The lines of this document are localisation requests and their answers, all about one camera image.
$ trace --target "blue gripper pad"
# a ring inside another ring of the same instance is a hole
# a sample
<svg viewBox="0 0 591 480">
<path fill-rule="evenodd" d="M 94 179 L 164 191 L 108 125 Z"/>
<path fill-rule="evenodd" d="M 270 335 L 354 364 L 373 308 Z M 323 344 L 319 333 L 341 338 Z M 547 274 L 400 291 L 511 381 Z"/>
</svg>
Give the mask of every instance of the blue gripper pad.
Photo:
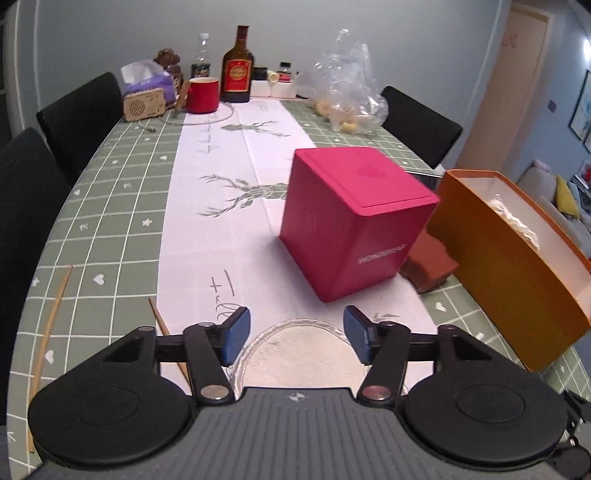
<svg viewBox="0 0 591 480">
<path fill-rule="evenodd" d="M 220 362 L 224 367 L 228 367 L 234 363 L 240 349 L 244 346 L 248 335 L 251 332 L 251 312 L 248 309 L 234 319 L 234 314 L 228 318 L 226 322 L 234 321 L 234 325 L 230 327 L 226 334 L 226 344 L 222 349 L 222 361 Z"/>
<path fill-rule="evenodd" d="M 343 328 L 359 361 L 364 365 L 370 365 L 371 348 L 369 347 L 367 327 L 348 308 L 343 314 Z"/>
</svg>

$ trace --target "tissue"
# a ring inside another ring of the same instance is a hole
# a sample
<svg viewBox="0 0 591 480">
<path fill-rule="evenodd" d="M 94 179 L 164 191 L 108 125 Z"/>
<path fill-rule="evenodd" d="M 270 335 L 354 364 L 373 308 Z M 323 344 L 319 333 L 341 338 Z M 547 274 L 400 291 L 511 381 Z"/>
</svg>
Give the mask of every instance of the tissue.
<svg viewBox="0 0 591 480">
<path fill-rule="evenodd" d="M 139 60 L 125 65 L 121 67 L 121 75 L 125 83 L 124 96 L 153 88 L 162 88 L 167 105 L 176 101 L 173 78 L 154 60 Z"/>
</svg>

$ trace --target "wooden speaker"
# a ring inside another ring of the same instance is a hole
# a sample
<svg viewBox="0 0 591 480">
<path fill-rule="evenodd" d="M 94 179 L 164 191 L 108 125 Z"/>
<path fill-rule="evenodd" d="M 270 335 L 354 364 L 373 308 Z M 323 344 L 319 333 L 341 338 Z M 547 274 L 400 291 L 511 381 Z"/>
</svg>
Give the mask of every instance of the wooden speaker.
<svg viewBox="0 0 591 480">
<path fill-rule="evenodd" d="M 128 122 L 160 116 L 166 111 L 164 89 L 130 93 L 123 98 L 123 113 Z"/>
</svg>

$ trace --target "black chair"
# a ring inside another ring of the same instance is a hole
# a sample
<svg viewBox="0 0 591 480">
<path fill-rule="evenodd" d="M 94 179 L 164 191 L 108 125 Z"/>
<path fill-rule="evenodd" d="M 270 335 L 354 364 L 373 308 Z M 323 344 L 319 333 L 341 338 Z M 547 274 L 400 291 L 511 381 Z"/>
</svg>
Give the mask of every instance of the black chair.
<svg viewBox="0 0 591 480">
<path fill-rule="evenodd" d="M 47 144 L 70 185 L 122 115 L 121 91 L 110 72 L 37 112 Z"/>
<path fill-rule="evenodd" d="M 383 127 L 431 168 L 437 167 L 463 128 L 394 87 L 387 86 L 382 96 L 389 109 Z"/>
<path fill-rule="evenodd" d="M 26 129 L 0 151 L 0 411 L 22 308 L 70 186 L 41 135 Z M 0 424 L 6 425 L 4 415 Z"/>
</svg>

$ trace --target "small bottle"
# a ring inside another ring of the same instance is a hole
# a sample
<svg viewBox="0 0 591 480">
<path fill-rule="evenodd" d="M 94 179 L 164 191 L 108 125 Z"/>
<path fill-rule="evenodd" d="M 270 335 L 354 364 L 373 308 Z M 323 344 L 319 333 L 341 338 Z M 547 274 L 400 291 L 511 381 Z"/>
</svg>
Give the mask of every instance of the small bottle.
<svg viewBox="0 0 591 480">
<path fill-rule="evenodd" d="M 288 61 L 282 61 L 279 64 L 279 67 L 279 70 L 277 70 L 279 81 L 282 83 L 291 82 L 291 63 Z"/>
<path fill-rule="evenodd" d="M 207 55 L 207 40 L 209 33 L 199 34 L 199 51 L 195 54 L 195 63 L 191 65 L 191 78 L 209 77 L 209 57 Z"/>
</svg>

